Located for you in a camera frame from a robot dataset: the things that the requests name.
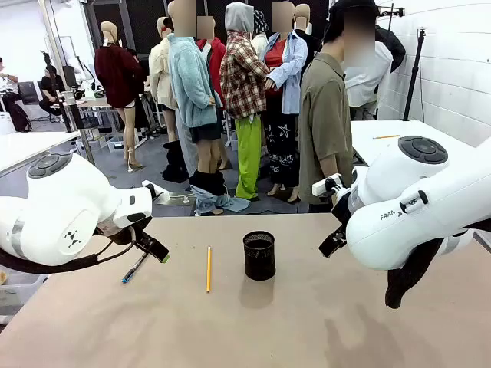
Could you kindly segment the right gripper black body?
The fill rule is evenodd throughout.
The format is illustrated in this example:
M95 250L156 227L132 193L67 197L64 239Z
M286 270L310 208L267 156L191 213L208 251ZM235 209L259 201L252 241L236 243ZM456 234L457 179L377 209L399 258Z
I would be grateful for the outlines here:
M351 189L341 188L332 190L332 210L333 216L340 222L336 232L345 232L346 225L351 218L351 212L348 208L348 200L351 195Z

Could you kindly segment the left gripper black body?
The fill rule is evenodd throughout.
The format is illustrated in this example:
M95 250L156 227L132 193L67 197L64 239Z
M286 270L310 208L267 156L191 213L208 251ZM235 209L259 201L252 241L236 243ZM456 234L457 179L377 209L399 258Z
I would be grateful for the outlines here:
M151 220L152 217L150 216L138 222L131 223L124 228L119 228L113 222L107 220L97 225L95 234L107 237L118 245L128 245L133 239L138 242L143 238L145 234L144 229Z

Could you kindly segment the black pen with blue tip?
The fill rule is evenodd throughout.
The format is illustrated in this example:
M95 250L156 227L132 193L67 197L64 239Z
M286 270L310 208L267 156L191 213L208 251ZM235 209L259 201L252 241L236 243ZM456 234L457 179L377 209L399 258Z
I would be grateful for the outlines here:
M121 282L123 284L127 284L130 282L131 278L135 275L135 273L139 270L142 264L146 261L148 257L148 253L143 253L140 258L133 264L133 266L129 269L129 271L124 275Z

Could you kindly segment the black mesh pen holder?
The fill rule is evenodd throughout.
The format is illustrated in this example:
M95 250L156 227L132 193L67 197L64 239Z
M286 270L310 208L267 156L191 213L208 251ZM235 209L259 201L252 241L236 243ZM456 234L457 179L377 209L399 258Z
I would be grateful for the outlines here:
M243 238L245 274L254 281L275 276L275 238L265 231L254 231Z

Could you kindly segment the bunched black trousers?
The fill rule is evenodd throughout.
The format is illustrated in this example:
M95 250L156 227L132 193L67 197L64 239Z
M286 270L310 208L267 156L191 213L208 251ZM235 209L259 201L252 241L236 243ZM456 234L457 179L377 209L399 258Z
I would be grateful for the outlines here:
M214 196L227 194L225 179L221 171L214 173L204 173L199 170L189 178L189 184L199 189L204 189Z

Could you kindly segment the white table with pencil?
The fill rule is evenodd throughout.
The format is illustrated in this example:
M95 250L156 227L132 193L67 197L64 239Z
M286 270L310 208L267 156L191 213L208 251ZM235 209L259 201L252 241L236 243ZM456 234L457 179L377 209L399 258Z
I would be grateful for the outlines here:
M474 147L459 141L419 120L358 120L351 122L352 144L356 154L368 165L390 144L402 136L424 136L437 141L452 159L458 153L474 150ZM400 135L398 138L373 140L376 136Z

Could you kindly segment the black tripod stand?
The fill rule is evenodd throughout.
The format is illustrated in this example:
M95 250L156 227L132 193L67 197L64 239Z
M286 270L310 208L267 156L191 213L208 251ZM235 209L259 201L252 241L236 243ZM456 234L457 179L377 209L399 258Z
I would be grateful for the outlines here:
M423 120L425 120L425 113L424 113L424 106L423 106L423 90L422 90L422 77L421 77L421 52L423 49L423 43L425 41L426 37L426 28L421 27L418 28L417 32L417 49L416 49L416 54L414 57L414 64L411 69L411 75L410 75L410 84L408 87L407 91L407 97L406 97L406 103L404 105L404 113L402 117L402 121L409 121L410 120L410 109L412 106L412 101L414 97L414 91L416 87L416 82L417 79L420 81L420 105L421 105L421 114L423 117Z

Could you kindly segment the mannequin in plaid shirt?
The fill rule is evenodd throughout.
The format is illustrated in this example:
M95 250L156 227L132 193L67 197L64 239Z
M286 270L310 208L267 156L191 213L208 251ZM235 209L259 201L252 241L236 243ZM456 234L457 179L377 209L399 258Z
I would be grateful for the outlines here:
M266 110L265 78L269 68L251 44L254 8L244 2L226 6L226 52L220 66L220 86L227 113L234 119L238 140L239 181L236 196L258 197L262 151L260 114Z

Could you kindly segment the mannequin in light blue fleece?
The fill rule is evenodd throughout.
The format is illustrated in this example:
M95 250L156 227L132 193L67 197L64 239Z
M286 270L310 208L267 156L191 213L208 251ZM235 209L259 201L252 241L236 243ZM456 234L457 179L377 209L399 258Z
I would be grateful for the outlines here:
M197 147L197 170L217 171L219 155L216 92L209 76L206 59L194 41L196 33L196 1L174 0L171 13L174 31L169 34L168 65L171 85L183 124ZM222 209L209 212L223 214Z

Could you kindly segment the seated person in black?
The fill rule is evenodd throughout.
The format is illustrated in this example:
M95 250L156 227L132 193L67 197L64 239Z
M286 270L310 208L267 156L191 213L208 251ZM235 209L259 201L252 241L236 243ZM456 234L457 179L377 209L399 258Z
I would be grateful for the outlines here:
M39 102L39 107L50 115L60 117L62 112L58 105L57 92L65 91L65 88L62 78L58 75L54 66L50 65L45 68L44 76L41 79L40 89L42 99Z

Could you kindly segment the mannequin in cream jacket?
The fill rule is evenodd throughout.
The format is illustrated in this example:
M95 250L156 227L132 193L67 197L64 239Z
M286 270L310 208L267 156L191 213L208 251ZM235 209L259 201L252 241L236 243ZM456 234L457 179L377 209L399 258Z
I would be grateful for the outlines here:
M163 106L163 118L166 124L168 140L178 140L176 129L177 103L173 95L168 65L170 43L168 35L173 33L172 18L160 17L157 19L157 31L161 37L159 44L152 47L149 55L149 82L150 92L157 106Z

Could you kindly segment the seated person in white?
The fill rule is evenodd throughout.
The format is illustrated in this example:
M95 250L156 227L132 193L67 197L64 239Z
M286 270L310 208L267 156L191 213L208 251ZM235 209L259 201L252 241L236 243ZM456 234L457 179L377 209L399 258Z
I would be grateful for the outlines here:
M13 126L17 132L28 132L31 130L28 115L18 104L21 95L18 88L18 78L9 74L0 57L0 105L4 112L8 113Z

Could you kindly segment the mannequin in red jacket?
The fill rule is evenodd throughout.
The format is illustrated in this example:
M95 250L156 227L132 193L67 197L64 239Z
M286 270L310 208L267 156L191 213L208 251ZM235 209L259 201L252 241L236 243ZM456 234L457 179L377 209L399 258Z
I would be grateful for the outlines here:
M209 17L209 19L210 19L209 25L213 30L213 32L209 33L209 35L212 35L212 37L199 39L196 42L196 44L198 45L203 56L206 58L208 62L213 88L218 93L220 101L223 102L219 72L220 72L222 59L226 52L226 46L215 35L216 23L213 16ZM222 137L219 138L218 148L219 148L219 155L217 160L218 170L222 171L226 169L231 169L232 168L231 162L228 158L225 148L225 143L223 142Z

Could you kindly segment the bare headed beige mannequin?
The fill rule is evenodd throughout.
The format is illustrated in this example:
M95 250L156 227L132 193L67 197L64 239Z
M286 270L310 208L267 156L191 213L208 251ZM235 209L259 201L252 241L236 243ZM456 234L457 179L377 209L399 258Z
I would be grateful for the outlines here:
M307 4L299 4L294 9L294 29L297 35L302 38L308 47L308 53L304 69L311 63L318 50L319 40L311 34L312 26L310 22L311 9Z

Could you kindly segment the white mannequin base plate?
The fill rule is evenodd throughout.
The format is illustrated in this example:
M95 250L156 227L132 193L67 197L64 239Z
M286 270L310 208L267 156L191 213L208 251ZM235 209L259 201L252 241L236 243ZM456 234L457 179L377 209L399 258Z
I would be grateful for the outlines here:
M196 201L192 192L161 192L153 200L157 205L190 206Z

